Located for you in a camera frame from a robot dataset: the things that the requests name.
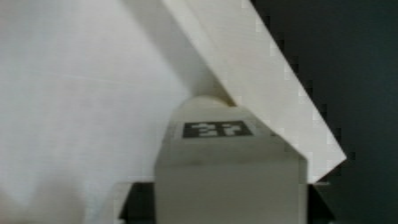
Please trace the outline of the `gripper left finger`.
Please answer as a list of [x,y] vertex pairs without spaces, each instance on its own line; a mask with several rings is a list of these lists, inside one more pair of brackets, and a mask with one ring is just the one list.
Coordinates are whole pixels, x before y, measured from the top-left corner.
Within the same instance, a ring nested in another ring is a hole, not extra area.
[[153,182],[114,185],[96,224],[156,224]]

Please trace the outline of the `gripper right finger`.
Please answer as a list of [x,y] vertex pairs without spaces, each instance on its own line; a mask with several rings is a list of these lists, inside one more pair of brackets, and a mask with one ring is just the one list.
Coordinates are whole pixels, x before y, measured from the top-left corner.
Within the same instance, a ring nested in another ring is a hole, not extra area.
[[338,224],[336,215],[322,194],[322,189],[329,186],[327,181],[307,185],[307,224]]

